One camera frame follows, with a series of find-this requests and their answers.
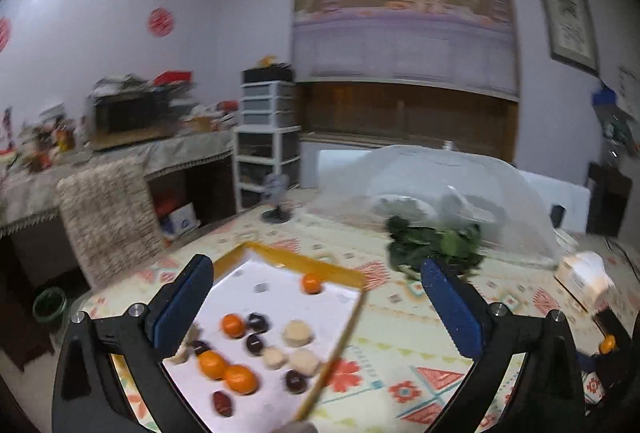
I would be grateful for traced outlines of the orange mandarin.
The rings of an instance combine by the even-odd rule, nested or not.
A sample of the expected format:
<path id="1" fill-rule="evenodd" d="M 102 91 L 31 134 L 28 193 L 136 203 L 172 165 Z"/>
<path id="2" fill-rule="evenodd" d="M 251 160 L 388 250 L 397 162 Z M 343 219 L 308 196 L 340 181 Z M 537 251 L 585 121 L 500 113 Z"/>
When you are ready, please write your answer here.
<path id="1" fill-rule="evenodd" d="M 196 357 L 198 357 L 198 367 L 205 377 L 215 381 L 224 379 L 224 373 L 229 364 L 223 356 L 211 349 L 206 349 L 206 351 L 198 353 Z"/>
<path id="2" fill-rule="evenodd" d="M 617 349 L 616 338 L 614 335 L 606 335 L 599 344 L 599 353 L 608 355 Z"/>
<path id="3" fill-rule="evenodd" d="M 259 389 L 256 373 L 243 365 L 229 365 L 222 379 L 229 390 L 239 395 L 250 395 Z"/>
<path id="4" fill-rule="evenodd" d="M 307 273 L 302 278 L 302 290 L 309 295 L 315 295 L 322 292 L 322 278 L 314 273 Z"/>

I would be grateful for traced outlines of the green trash bin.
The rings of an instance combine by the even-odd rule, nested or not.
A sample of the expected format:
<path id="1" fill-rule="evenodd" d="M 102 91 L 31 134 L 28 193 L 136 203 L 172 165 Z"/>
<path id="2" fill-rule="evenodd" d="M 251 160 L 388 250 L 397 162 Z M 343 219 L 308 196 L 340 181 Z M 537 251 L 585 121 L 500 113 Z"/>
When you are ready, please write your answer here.
<path id="1" fill-rule="evenodd" d="M 58 330 L 61 327 L 65 311 L 67 309 L 67 297 L 65 292 L 58 287 L 43 290 L 32 305 L 32 316 L 40 325 L 50 330 Z"/>

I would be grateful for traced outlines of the tissue paper pack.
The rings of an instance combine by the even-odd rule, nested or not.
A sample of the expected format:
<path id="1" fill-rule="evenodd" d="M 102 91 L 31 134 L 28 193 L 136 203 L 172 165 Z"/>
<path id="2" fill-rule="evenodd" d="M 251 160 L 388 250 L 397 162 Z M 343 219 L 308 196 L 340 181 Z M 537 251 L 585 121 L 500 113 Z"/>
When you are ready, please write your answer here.
<path id="1" fill-rule="evenodd" d="M 602 257 L 593 251 L 563 257 L 554 278 L 588 312 L 601 309 L 608 293 L 615 287 L 605 271 Z"/>

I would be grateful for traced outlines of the dark red jujube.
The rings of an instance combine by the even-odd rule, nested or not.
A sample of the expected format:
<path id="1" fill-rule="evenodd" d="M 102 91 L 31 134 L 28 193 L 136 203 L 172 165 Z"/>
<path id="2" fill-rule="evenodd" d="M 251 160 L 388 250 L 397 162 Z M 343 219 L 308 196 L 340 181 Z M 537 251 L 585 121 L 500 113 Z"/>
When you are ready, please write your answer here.
<path id="1" fill-rule="evenodd" d="M 212 396 L 213 407 L 219 416 L 230 418 L 233 416 L 233 401 L 224 391 L 216 391 Z"/>

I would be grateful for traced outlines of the yellow white tray box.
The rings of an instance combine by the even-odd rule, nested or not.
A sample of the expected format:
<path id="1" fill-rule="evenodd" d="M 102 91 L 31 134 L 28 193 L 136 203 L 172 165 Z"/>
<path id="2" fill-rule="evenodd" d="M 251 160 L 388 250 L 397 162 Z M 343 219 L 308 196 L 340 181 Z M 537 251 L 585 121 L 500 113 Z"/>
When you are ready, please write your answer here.
<path id="1" fill-rule="evenodd" d="M 100 314 L 118 315 L 131 304 L 151 302 L 197 254 L 209 257 L 214 267 L 213 287 L 193 320 L 200 331 L 198 338 L 229 365 L 252 369 L 259 389 L 250 395 L 234 393 L 224 379 L 205 377 L 195 357 L 181 364 L 163 361 L 179 393 L 211 432 L 272 432 L 305 419 L 352 331 L 366 293 L 366 277 L 361 271 L 257 242 L 214 245 L 198 240 L 120 277 L 107 288 Z M 307 273 L 322 278 L 321 293 L 309 295 L 302 290 Z M 246 337 L 254 333 L 246 326 L 250 313 L 264 314 L 270 323 L 270 329 L 260 335 L 266 345 L 262 356 L 250 355 L 245 347 Z M 314 340 L 297 349 L 282 338 L 285 325 L 293 319 L 306 321 L 314 331 Z M 286 389 L 289 370 L 306 375 L 305 393 L 291 394 Z M 231 397 L 232 417 L 221 417 L 214 410 L 216 391 Z"/>

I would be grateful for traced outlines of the plate of green spinach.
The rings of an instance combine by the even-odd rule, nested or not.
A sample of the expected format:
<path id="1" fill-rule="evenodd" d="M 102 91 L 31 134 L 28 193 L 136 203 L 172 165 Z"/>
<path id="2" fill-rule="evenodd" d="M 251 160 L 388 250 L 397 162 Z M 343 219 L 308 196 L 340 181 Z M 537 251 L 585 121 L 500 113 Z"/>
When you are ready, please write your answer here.
<path id="1" fill-rule="evenodd" d="M 408 219 L 392 216 L 385 223 L 390 235 L 388 263 L 394 271 L 418 276 L 425 259 L 442 260 L 458 276 L 468 276 L 483 263 L 480 225 L 461 228 L 412 226 Z"/>

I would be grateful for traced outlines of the dark plum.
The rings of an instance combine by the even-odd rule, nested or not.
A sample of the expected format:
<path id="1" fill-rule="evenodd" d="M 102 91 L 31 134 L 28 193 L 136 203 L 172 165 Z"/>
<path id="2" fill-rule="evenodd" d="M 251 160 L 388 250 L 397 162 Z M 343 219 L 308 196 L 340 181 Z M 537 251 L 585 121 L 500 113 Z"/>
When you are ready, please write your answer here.
<path id="1" fill-rule="evenodd" d="M 268 318 L 264 314 L 259 313 L 250 313 L 250 315 L 247 316 L 246 326 L 256 333 L 256 335 L 262 335 L 270 329 Z"/>
<path id="2" fill-rule="evenodd" d="M 289 370 L 285 374 L 284 383 L 291 394 L 303 394 L 308 387 L 308 378 L 297 370 Z"/>
<path id="3" fill-rule="evenodd" d="M 248 335 L 246 337 L 245 347 L 250 355 L 262 356 L 262 351 L 265 349 L 266 345 L 260 335 L 257 335 L 257 333 L 252 333 L 251 335 Z"/>

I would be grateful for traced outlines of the patterned fabric chair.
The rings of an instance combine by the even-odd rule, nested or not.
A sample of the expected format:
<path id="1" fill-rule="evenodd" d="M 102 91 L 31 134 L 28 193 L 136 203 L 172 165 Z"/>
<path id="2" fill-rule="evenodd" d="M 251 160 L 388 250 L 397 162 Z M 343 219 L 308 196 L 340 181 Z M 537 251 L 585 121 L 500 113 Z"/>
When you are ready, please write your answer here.
<path id="1" fill-rule="evenodd" d="M 164 252 L 139 160 L 119 159 L 66 176 L 56 194 L 68 241 L 91 288 L 104 288 Z"/>

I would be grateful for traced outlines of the white blue cardboard box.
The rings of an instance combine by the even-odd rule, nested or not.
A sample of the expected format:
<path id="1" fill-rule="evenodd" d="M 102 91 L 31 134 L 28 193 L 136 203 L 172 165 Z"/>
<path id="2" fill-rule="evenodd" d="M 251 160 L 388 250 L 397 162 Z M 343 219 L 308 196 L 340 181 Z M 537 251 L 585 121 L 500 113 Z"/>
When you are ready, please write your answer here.
<path id="1" fill-rule="evenodd" d="M 198 228 L 200 221 L 195 215 L 193 205 L 189 204 L 172 211 L 168 216 L 168 223 L 172 234 L 182 236 Z"/>

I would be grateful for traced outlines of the black speaker box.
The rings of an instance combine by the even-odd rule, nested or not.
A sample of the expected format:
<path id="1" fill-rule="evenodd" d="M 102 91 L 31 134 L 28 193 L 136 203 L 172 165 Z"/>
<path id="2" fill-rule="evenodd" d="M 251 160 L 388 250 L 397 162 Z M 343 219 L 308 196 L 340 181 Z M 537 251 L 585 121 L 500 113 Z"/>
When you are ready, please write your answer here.
<path id="1" fill-rule="evenodd" d="M 630 198 L 632 179 L 617 168 L 589 164 L 591 197 L 586 232 L 616 238 Z"/>

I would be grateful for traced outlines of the pale pastry cake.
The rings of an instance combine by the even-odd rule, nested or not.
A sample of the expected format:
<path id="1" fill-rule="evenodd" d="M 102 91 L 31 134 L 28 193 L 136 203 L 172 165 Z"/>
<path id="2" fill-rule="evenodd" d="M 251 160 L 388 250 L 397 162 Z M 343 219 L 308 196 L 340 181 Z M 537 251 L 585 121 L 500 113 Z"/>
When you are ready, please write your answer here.
<path id="1" fill-rule="evenodd" d="M 312 331 L 306 321 L 293 319 L 285 325 L 282 338 L 287 346 L 297 349 L 314 340 L 314 331 Z"/>

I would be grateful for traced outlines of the side table with cloth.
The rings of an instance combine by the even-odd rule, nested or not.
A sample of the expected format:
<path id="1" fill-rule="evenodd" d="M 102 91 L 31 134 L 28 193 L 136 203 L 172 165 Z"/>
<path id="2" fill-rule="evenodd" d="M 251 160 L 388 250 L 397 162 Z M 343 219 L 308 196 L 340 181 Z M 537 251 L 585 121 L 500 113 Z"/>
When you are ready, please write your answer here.
<path id="1" fill-rule="evenodd" d="M 1 185 L 1 235 L 66 216 L 82 197 L 93 201 L 127 187 L 140 192 L 143 181 L 227 158 L 232 141 L 230 131 L 191 134 L 106 153 L 81 152 L 69 164 L 11 174 Z"/>

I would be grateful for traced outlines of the transparent mesh food cover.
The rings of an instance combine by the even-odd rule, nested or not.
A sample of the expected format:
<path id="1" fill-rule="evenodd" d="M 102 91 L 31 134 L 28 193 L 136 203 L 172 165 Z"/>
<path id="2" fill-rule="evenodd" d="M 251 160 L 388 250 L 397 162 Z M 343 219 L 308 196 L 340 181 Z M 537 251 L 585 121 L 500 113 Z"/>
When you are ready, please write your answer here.
<path id="1" fill-rule="evenodd" d="M 392 216 L 439 231 L 480 227 L 496 260 L 553 271 L 562 252 L 548 209 L 521 172 L 487 156 L 394 145 L 323 150 L 308 213 L 379 231 Z"/>

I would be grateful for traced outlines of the small desk fan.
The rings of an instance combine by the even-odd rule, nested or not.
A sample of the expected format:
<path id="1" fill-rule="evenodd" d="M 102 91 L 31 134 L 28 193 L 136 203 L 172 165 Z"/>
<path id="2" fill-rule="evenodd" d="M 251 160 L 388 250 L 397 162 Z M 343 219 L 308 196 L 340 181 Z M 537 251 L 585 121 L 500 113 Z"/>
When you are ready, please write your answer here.
<path id="1" fill-rule="evenodd" d="M 288 191 L 288 175 L 283 173 L 269 173 L 262 184 L 262 202 L 268 209 L 262 212 L 262 220 L 268 224 L 284 224 L 291 219 L 292 212 L 285 208 L 286 192 Z"/>

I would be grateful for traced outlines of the black microwave oven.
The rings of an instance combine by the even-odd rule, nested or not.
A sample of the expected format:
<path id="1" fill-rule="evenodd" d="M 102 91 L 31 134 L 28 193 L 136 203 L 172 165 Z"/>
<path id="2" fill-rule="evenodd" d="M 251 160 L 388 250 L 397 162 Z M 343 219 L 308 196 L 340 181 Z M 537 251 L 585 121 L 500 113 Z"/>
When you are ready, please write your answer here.
<path id="1" fill-rule="evenodd" d="M 96 150 L 170 138 L 176 132 L 168 95 L 158 89 L 92 94 L 86 117 L 89 142 Z"/>

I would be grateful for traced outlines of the white plastic drawer tower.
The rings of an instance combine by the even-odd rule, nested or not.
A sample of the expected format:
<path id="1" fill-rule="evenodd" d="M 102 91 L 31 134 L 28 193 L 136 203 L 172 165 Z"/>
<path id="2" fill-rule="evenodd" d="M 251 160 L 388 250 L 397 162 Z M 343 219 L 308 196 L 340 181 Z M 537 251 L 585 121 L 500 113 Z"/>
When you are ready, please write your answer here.
<path id="1" fill-rule="evenodd" d="M 265 178 L 283 174 L 299 185 L 298 89 L 292 82 L 262 81 L 241 86 L 240 124 L 233 129 L 233 182 L 236 210 L 262 201 Z"/>

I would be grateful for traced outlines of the framed calligraphy picture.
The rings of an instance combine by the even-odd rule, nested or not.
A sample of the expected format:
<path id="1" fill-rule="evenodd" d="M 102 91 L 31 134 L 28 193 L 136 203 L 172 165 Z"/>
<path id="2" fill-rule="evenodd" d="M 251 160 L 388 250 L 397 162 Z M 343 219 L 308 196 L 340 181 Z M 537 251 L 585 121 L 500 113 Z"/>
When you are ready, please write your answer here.
<path id="1" fill-rule="evenodd" d="M 599 52 L 588 0 L 541 0 L 552 60 L 599 75 Z"/>

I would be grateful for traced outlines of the landscape wall tapestry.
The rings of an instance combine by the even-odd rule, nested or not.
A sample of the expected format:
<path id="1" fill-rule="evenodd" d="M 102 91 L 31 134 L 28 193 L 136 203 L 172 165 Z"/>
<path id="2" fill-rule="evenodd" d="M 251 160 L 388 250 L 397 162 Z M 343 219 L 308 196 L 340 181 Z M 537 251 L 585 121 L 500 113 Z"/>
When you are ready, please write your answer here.
<path id="1" fill-rule="evenodd" d="M 418 83 L 518 98 L 511 0 L 295 0 L 298 78 Z"/>

